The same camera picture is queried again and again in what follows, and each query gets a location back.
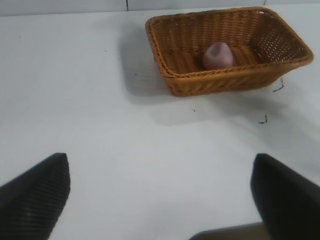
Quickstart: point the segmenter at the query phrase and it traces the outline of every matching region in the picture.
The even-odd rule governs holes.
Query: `dark speck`
[[[276,89],[276,90],[274,90],[274,91],[273,91],[274,93],[277,92],[277,91],[279,91],[279,90],[281,90],[281,89],[283,89],[283,88],[285,87],[283,78],[280,79],[280,83],[281,83],[281,87],[278,88],[278,89]]]
[[[260,121],[259,124],[266,124],[268,122],[268,118],[267,115],[264,115],[265,120],[264,121]]]

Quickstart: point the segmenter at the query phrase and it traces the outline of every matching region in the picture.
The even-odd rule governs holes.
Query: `basket rim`
[[[166,64],[163,55],[160,51],[159,43],[157,38],[154,35],[153,31],[153,24],[157,23],[159,21],[164,21],[167,19],[175,19],[175,18],[189,18],[190,16],[202,16],[212,13],[226,13],[226,12],[244,12],[244,11],[254,11],[254,12],[265,12],[272,15],[274,18],[276,18],[293,36],[294,38],[303,45],[306,53],[305,56],[295,58],[292,60],[286,60],[281,62],[269,62],[269,63],[259,63],[259,64],[248,64],[243,66],[232,66],[229,68],[224,69],[216,69],[216,70],[203,70],[203,71],[194,71],[194,72],[187,72],[187,73],[177,73],[172,71],[168,65]],[[172,15],[162,15],[162,16],[154,16],[151,17],[146,23],[145,23],[145,30],[146,34],[148,36],[154,58],[156,60],[156,63],[159,67],[160,72],[163,74],[164,77],[175,79],[175,80],[182,80],[185,82],[185,80],[191,80],[191,78],[194,77],[209,77],[211,79],[213,78],[221,78],[222,75],[228,74],[230,75],[239,75],[242,72],[248,73],[248,70],[257,70],[262,71],[264,70],[270,70],[273,67],[281,66],[283,69],[296,69],[305,65],[308,65],[311,63],[314,59],[314,54],[310,50],[310,48],[305,44],[305,42],[300,38],[300,36],[288,25],[288,23],[278,15],[275,11],[271,10],[267,7],[262,6],[250,6],[250,7],[236,7],[236,8],[229,8],[229,9],[214,9],[214,10],[207,10],[207,11],[200,11],[200,12],[189,12],[189,13],[178,13],[178,14],[172,14]]]

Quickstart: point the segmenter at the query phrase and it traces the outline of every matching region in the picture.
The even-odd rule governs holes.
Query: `pink ball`
[[[205,51],[202,63],[207,70],[230,68],[234,64],[234,56],[226,43],[216,42]]]

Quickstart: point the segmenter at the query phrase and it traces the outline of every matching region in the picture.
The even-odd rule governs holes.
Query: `brown wicker basket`
[[[264,7],[156,16],[145,28],[158,68],[176,96],[262,88],[314,58],[292,28]],[[231,47],[233,67],[205,70],[203,53],[216,42]]]

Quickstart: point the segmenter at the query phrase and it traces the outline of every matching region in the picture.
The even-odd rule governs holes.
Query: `white surface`
[[[320,3],[320,0],[266,0],[266,5],[273,4],[307,4],[307,3]]]
[[[320,184],[320,4],[271,8],[313,64],[277,92],[184,98],[155,69],[144,25],[195,9],[0,17],[0,185],[66,152],[71,193],[51,240],[188,240],[260,221],[257,153]]]
[[[127,0],[129,10],[217,8],[263,5],[265,0]]]
[[[126,10],[126,0],[0,0],[0,16]]]

